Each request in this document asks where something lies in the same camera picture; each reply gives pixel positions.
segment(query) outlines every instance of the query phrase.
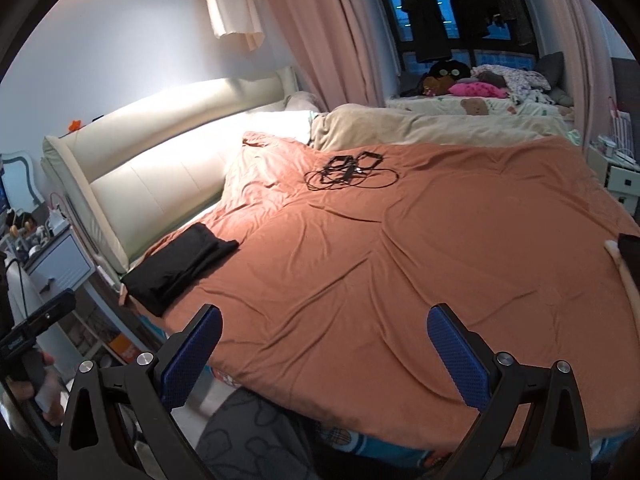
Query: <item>black plush toy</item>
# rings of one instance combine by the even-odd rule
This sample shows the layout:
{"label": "black plush toy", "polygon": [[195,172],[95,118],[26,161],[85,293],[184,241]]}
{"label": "black plush toy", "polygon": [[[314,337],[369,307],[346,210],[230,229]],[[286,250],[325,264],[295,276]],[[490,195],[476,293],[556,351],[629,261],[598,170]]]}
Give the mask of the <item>black plush toy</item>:
{"label": "black plush toy", "polygon": [[451,76],[455,81],[458,79],[466,79],[471,77],[471,69],[462,63],[451,59],[449,61],[439,61],[431,67],[427,76],[434,77],[436,79],[444,77],[446,75]]}

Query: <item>black wire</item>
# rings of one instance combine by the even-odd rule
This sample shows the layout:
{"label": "black wire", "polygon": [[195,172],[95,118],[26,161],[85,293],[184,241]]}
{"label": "black wire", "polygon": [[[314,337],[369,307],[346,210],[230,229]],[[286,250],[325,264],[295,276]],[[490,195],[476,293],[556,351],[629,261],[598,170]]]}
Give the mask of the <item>black wire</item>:
{"label": "black wire", "polygon": [[9,270],[9,267],[11,267],[13,263],[18,264],[18,275],[20,276],[20,290],[22,291],[22,307],[24,310],[24,319],[27,319],[29,317],[29,314],[27,314],[27,301],[24,298],[24,284],[22,283],[22,268],[20,267],[20,262],[16,258],[14,258],[9,262],[9,265],[6,266],[6,270]]}
{"label": "black wire", "polygon": [[[384,189],[395,184],[400,179],[400,174],[395,170],[386,168],[376,168],[375,166],[382,163],[384,158],[380,155],[379,161],[368,168],[361,168],[359,161],[363,160],[362,154],[356,158],[345,160],[340,166],[334,166],[329,161],[322,170],[309,171],[305,173],[305,184],[309,191],[324,191],[344,189],[345,187],[359,187],[361,189]],[[393,182],[389,182],[383,186],[364,186],[371,176],[374,174],[391,173],[394,176]]]}

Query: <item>drawer handle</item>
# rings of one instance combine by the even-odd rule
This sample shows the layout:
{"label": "drawer handle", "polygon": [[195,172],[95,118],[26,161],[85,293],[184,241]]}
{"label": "drawer handle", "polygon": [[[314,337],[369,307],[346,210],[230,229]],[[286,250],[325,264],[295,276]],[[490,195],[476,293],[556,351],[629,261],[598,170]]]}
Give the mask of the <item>drawer handle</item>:
{"label": "drawer handle", "polygon": [[56,281],[56,279],[55,279],[55,278],[49,278],[49,279],[47,280],[47,285],[43,286],[43,287],[40,289],[40,293],[42,294],[43,292],[49,292],[49,291],[51,290],[51,283],[53,283],[53,282],[55,282],[55,281]]}

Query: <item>metal screw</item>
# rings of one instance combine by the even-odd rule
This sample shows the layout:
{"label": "metal screw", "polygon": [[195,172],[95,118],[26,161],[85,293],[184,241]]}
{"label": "metal screw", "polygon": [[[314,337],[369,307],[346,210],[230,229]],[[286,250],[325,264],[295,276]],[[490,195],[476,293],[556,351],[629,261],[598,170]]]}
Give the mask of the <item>metal screw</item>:
{"label": "metal screw", "polygon": [[503,366],[511,366],[514,362],[513,356],[507,352],[498,354],[498,362]]}
{"label": "metal screw", "polygon": [[569,366],[569,363],[567,361],[558,361],[558,364],[556,366],[558,367],[558,370],[560,370],[563,374],[567,374],[571,371],[571,367]]}
{"label": "metal screw", "polygon": [[154,360],[154,355],[151,352],[144,352],[138,356],[136,362],[140,366],[148,365],[151,361]]}
{"label": "metal screw", "polygon": [[91,370],[91,368],[94,367],[94,362],[93,361],[82,361],[80,363],[80,366],[78,367],[78,371],[81,374],[85,374],[87,373],[89,370]]}

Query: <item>pink pillow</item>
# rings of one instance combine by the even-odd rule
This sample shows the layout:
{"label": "pink pillow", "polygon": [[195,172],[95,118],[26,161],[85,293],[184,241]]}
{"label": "pink pillow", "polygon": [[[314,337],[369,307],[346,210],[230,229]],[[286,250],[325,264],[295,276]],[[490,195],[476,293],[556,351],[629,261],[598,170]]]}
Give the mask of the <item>pink pillow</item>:
{"label": "pink pillow", "polygon": [[507,92],[489,83],[457,83],[449,88],[449,93],[457,97],[497,97],[506,99]]}

